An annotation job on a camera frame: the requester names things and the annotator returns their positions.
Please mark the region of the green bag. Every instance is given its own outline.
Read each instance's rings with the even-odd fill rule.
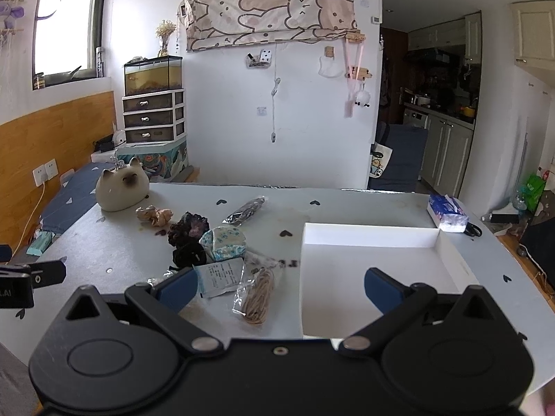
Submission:
[[[536,212],[539,198],[542,196],[543,188],[545,187],[546,182],[535,174],[530,175],[526,182],[526,186],[524,187],[524,201],[526,202],[526,208],[528,208],[528,211],[531,211],[532,214]]]

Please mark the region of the aquarium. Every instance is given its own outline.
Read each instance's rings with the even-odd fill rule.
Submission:
[[[181,89],[181,57],[161,57],[124,65],[126,96]]]

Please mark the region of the range hood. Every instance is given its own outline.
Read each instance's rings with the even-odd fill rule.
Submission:
[[[458,68],[461,57],[437,48],[426,48],[407,52],[403,58],[407,62],[417,62],[435,67]]]

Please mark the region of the wooden headboard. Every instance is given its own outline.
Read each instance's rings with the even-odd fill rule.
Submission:
[[[16,248],[41,197],[32,171],[55,159],[59,174],[91,161],[93,142],[113,132],[112,92],[52,106],[0,125],[0,244]],[[26,245],[45,205],[60,189],[59,175],[46,182],[43,200],[27,228]]]

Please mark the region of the open white box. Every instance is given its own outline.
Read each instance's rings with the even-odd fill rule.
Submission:
[[[304,335],[345,338],[382,316],[364,290],[370,267],[407,286],[427,283],[438,293],[479,284],[438,228],[306,223],[300,267]]]

